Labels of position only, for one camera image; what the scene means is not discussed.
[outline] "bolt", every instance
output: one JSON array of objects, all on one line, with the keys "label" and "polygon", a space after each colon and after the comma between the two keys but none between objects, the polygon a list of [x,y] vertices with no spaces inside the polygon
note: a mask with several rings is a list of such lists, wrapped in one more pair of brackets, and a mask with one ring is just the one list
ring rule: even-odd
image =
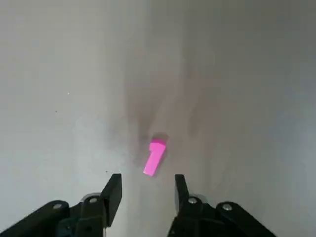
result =
[{"label": "bolt", "polygon": [[56,210],[56,209],[59,209],[60,207],[62,206],[62,204],[55,204],[54,206],[53,206],[53,209],[54,210]]},{"label": "bolt", "polygon": [[190,197],[188,199],[189,204],[196,204],[198,202],[198,200],[195,197]]},{"label": "bolt", "polygon": [[94,202],[96,202],[98,199],[96,198],[96,197],[93,197],[93,198],[91,198],[90,200],[89,200],[89,202],[90,203],[94,203]]},{"label": "bolt", "polygon": [[225,203],[225,204],[223,205],[223,209],[224,209],[225,211],[231,211],[233,208],[232,208],[232,206],[230,206],[228,203]]}]

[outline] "pink block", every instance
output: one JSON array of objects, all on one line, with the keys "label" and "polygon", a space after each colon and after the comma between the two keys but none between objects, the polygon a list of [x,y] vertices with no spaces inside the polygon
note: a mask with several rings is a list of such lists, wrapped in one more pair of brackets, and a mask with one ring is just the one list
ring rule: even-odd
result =
[{"label": "pink block", "polygon": [[144,174],[148,174],[150,176],[154,175],[165,149],[166,149],[165,141],[161,139],[153,139],[151,141],[149,145],[149,151],[151,153],[147,160],[147,163],[144,169]]}]

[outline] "white table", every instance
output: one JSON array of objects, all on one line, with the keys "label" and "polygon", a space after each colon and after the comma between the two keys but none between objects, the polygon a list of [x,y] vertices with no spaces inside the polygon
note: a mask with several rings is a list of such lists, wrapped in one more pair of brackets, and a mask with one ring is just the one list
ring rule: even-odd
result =
[{"label": "white table", "polygon": [[0,230],[120,172],[108,236],[166,236],[183,173],[211,205],[315,236],[315,4],[235,2],[2,0]]}]

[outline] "screw head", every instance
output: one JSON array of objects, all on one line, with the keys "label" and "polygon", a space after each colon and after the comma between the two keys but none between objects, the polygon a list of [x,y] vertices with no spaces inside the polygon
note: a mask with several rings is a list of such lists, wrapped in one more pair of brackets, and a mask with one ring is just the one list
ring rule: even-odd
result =
[{"label": "screw head", "polygon": [[224,209],[225,211],[231,211],[233,208],[232,208],[232,206],[230,206],[228,203],[225,203],[225,204],[223,205],[223,209]]},{"label": "screw head", "polygon": [[94,203],[94,202],[96,202],[98,199],[96,198],[96,197],[93,197],[93,198],[91,198],[90,200],[89,200],[89,202],[90,203]]},{"label": "screw head", "polygon": [[195,197],[190,197],[188,199],[189,204],[196,204],[198,202],[198,200]]},{"label": "screw head", "polygon": [[55,205],[53,206],[53,209],[54,209],[54,210],[59,209],[61,206],[62,206],[62,204],[60,204],[60,203],[55,204]]}]

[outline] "pink rectangular block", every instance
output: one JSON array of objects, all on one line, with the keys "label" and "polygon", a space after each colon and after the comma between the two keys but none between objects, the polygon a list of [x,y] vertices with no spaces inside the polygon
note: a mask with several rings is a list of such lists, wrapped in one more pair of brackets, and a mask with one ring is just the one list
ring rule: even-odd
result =
[{"label": "pink rectangular block", "polygon": [[165,149],[166,149],[165,141],[161,139],[153,139],[151,141],[149,145],[149,151],[151,153],[147,160],[147,163],[144,169],[144,174],[147,174],[150,176],[154,175]]}]

